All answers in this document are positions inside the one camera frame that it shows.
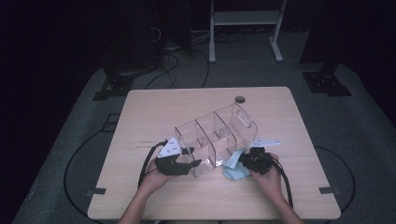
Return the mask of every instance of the white label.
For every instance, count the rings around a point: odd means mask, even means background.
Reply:
[[[181,153],[181,148],[178,145],[178,141],[176,140],[175,137],[172,137],[171,140],[169,140],[168,143],[163,147],[163,149],[161,149],[157,157],[163,158],[168,156],[174,156],[180,153]]]
[[[271,139],[265,139],[265,138],[256,138],[250,145],[249,147],[268,147],[268,146],[275,146],[279,145],[280,142],[278,140],[271,140]]]

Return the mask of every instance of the shelf leg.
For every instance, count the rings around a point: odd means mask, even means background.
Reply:
[[[216,61],[215,54],[215,2],[210,2],[210,40],[209,40],[209,62]]]
[[[279,10],[279,14],[277,16],[277,20],[276,20],[276,27],[275,27],[275,33],[274,36],[271,36],[270,39],[270,43],[271,43],[271,48],[273,49],[273,52],[275,54],[276,57],[276,61],[278,63],[282,63],[283,62],[283,57],[282,54],[280,53],[279,47],[277,46],[277,37],[279,36],[279,31],[280,31],[280,25],[282,24],[282,20],[283,20],[283,15],[285,12],[285,7],[286,7],[286,2],[287,0],[283,0],[282,1],[282,5],[280,7]]]

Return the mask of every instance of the white shelf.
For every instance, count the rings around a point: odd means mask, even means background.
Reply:
[[[278,15],[278,10],[215,12],[214,25],[276,24]]]

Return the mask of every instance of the clear plastic organizer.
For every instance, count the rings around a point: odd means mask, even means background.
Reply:
[[[202,160],[192,168],[198,177],[221,165],[233,152],[248,148],[257,134],[257,125],[237,103],[223,107],[175,128],[177,141],[188,149],[179,159],[184,162]]]

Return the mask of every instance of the black device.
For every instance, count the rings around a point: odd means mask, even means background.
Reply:
[[[239,157],[239,161],[241,161],[242,164],[249,170],[257,172],[261,175],[265,175],[272,166],[275,166],[275,168],[280,172],[283,180],[285,181],[286,190],[288,192],[289,205],[291,208],[293,207],[293,200],[291,197],[288,177],[286,176],[285,171],[283,170],[279,161],[273,158],[270,153],[265,152],[264,147],[252,147],[248,153],[243,153]]]
[[[146,169],[149,165],[149,161],[151,159],[152,154],[154,153],[155,149],[159,146],[165,146],[168,143],[168,140],[165,140],[154,147],[151,148],[149,151],[146,160],[143,164],[142,171],[140,172],[140,177],[139,177],[139,182],[137,184],[138,187],[140,187],[140,184],[143,182],[143,178],[145,177]],[[181,149],[181,154],[185,155],[188,154],[188,150],[186,148]],[[155,165],[157,166],[158,171],[163,173],[164,175],[187,175],[190,171],[191,168],[199,166],[202,160],[196,160],[192,161],[191,163],[181,163],[177,162],[177,158],[180,156],[178,155],[173,155],[169,157],[163,157],[163,158],[155,158]]]

